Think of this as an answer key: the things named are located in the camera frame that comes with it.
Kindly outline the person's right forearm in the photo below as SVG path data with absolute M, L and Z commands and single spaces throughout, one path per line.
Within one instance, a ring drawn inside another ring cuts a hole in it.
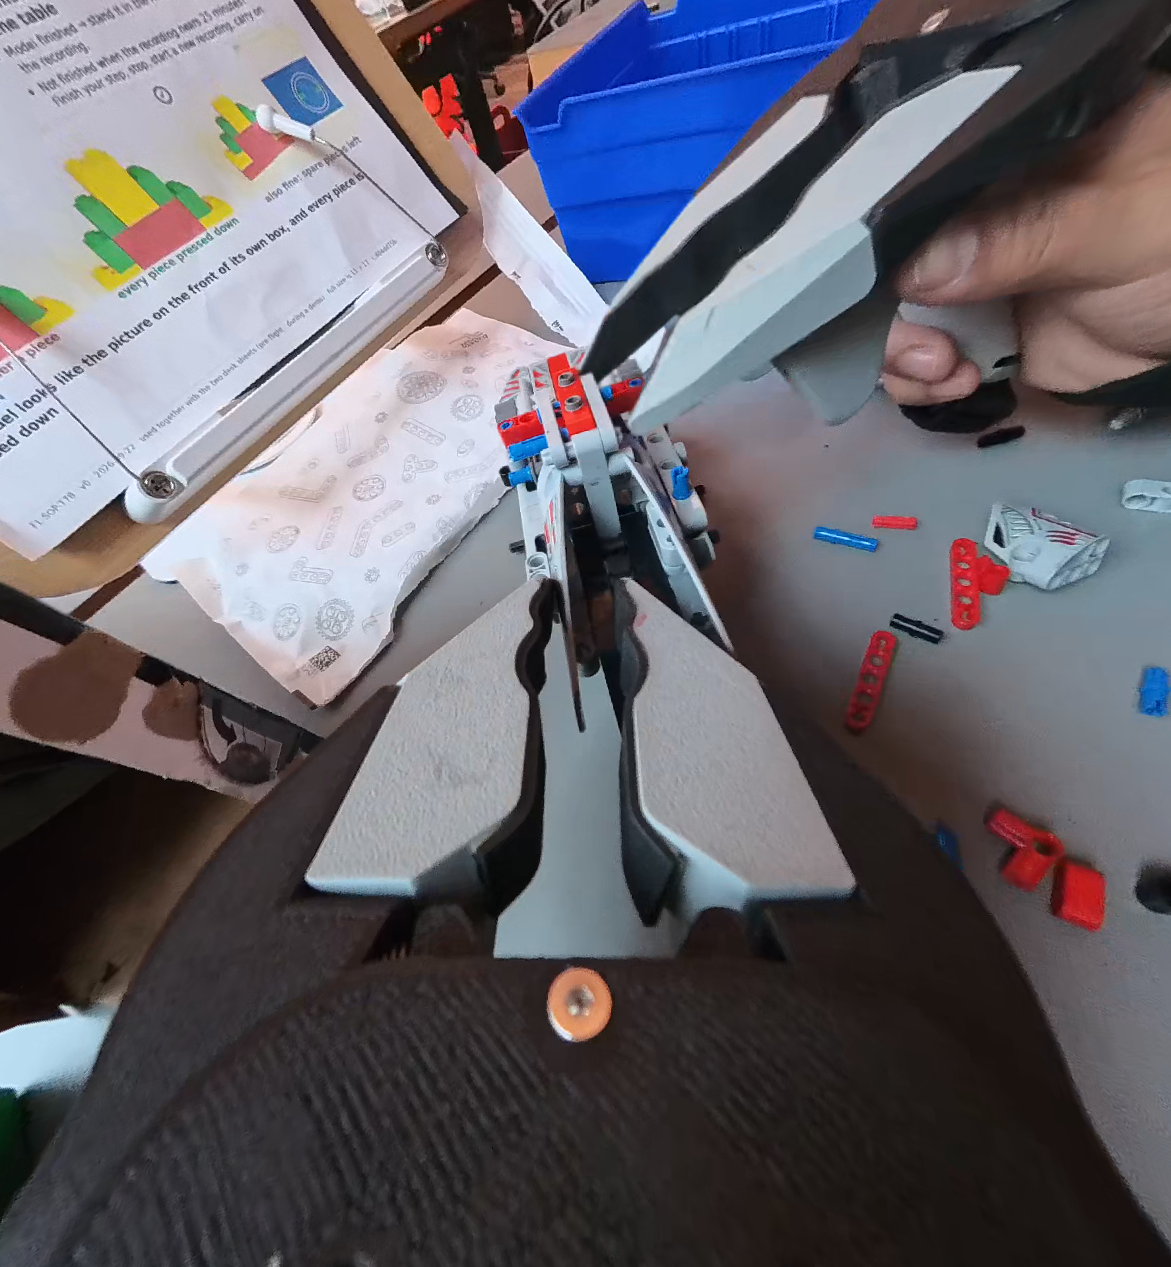
M 1100 371 L 1131 367 L 1136 372 L 1119 378 L 1104 376 L 1102 382 L 1091 383 L 1082 390 L 1041 386 L 1037 386 L 1037 390 L 1056 403 L 1096 410 L 1107 430 L 1110 430 L 1107 422 L 1111 414 L 1123 406 L 1145 407 L 1148 414 L 1142 422 L 1160 422 L 1171 417 L 1171 356 L 1149 357 L 1138 351 L 1126 352 L 1114 348 L 1080 357 L 1079 365 L 1084 367 L 1087 360 L 1094 361 L 1095 368 Z

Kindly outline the brown instruction board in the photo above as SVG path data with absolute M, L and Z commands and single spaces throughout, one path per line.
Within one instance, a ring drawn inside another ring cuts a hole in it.
M 449 266 L 431 293 L 306 396 L 269 433 L 269 438 L 252 450 L 251 460 L 240 472 L 255 457 L 264 456 L 292 423 L 303 419 L 310 406 L 321 403 L 323 395 L 337 388 L 376 351 L 395 345 L 429 318 L 442 315 L 460 303 L 470 283 L 489 266 L 480 245 L 479 201 L 473 182 L 419 100 L 419 89 L 434 75 L 452 73 L 465 106 L 472 112 L 484 112 L 485 91 L 476 73 L 473 36 L 465 25 L 472 17 L 468 12 L 472 2 L 415 2 L 408 13 L 391 19 L 381 28 L 372 15 L 373 2 L 318 4 L 325 28 L 342 47 L 344 60 L 354 66 L 358 82 L 395 120 L 422 166 L 456 199 L 456 220 L 438 236 L 430 237 L 446 248 Z M 33 595 L 64 593 L 97 585 L 130 568 L 164 533 L 194 514 L 234 476 L 201 494 L 188 511 L 180 511 L 159 525 L 143 526 L 128 519 L 122 510 L 122 492 L 37 558 L 24 558 L 0 542 L 0 580 Z

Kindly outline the grey red brick vehicle model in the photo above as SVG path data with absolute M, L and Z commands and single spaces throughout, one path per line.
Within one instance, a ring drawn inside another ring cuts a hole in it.
M 704 587 L 719 533 L 707 518 L 684 444 L 662 423 L 631 430 L 640 375 L 600 384 L 574 349 L 515 368 L 495 406 L 530 579 L 555 587 L 568 680 L 585 728 L 580 676 L 615 647 L 613 583 L 655 593 L 725 651 L 729 638 Z

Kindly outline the red brick connector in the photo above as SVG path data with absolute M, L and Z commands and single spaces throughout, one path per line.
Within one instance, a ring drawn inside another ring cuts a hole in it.
M 1065 854 L 1064 843 L 1052 831 L 1022 819 L 1006 807 L 991 808 L 984 825 L 1006 846 L 998 867 L 999 877 L 1021 892 L 1037 890 Z
M 1106 878 L 1092 865 L 1065 858 L 1052 873 L 1052 915 L 1086 931 L 1100 931 L 1106 913 Z

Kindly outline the grey curved Lego panel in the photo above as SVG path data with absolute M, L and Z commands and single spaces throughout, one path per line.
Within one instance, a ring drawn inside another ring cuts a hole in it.
M 1002 502 L 988 508 L 983 546 L 1015 583 L 1052 592 L 1096 572 L 1109 550 L 1106 535 L 1080 529 L 1037 508 Z

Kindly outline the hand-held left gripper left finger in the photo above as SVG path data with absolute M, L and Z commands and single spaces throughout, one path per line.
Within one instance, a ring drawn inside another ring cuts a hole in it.
M 306 871 L 342 896 L 499 915 L 541 859 L 538 693 L 557 591 L 526 581 L 398 682 Z

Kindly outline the printed white paper bag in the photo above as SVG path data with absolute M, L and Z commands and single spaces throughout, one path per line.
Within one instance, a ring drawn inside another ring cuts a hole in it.
M 145 572 L 180 584 L 287 692 L 331 703 L 505 495 L 495 407 L 516 369 L 563 349 L 466 309 L 418 329 L 179 523 Z

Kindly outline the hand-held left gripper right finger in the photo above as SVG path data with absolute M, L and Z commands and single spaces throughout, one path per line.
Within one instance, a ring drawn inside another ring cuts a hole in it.
M 844 900 L 856 879 L 758 678 L 617 581 L 619 823 L 640 923 Z

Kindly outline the white clip bar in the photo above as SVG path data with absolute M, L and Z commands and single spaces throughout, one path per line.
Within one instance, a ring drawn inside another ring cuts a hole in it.
M 345 302 L 318 333 L 272 365 L 233 403 L 176 442 L 121 496 L 128 519 L 159 525 L 237 475 L 253 449 L 356 352 L 398 322 L 443 279 L 446 248 L 429 240 L 371 287 Z

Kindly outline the red T-shaped brick beam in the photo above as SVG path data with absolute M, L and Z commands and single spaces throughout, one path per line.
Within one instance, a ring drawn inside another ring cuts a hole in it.
M 980 622 L 982 597 L 1002 593 L 1010 569 L 982 556 L 975 542 L 959 537 L 948 552 L 949 620 L 955 630 L 968 631 Z

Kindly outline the blue plastic bin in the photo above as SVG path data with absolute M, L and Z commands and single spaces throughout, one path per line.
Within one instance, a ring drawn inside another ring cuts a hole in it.
M 624 280 L 752 122 L 871 1 L 632 2 L 515 109 L 569 257 Z

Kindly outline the short red holed brick beam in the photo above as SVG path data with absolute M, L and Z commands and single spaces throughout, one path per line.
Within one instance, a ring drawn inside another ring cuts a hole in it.
M 847 701 L 847 732 L 860 735 L 871 726 L 889 682 L 895 651 L 894 631 L 878 630 L 871 634 Z

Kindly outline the white instruction sheet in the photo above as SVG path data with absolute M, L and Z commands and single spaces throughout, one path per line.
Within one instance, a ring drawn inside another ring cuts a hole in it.
M 62 542 L 456 217 L 318 2 L 0 2 L 0 542 Z

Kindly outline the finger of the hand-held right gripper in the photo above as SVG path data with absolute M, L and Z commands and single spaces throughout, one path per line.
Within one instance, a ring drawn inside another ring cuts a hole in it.
M 941 73 L 870 120 L 852 101 L 851 81 L 843 81 L 845 141 L 777 230 L 655 334 L 662 341 L 631 427 L 671 422 L 771 367 L 827 422 L 856 413 L 876 386 L 897 309 L 882 229 L 868 218 L 1018 70 Z
M 771 236 L 845 141 L 840 90 L 797 100 L 678 212 L 611 301 L 584 356 L 586 373 L 617 368 L 685 315 Z

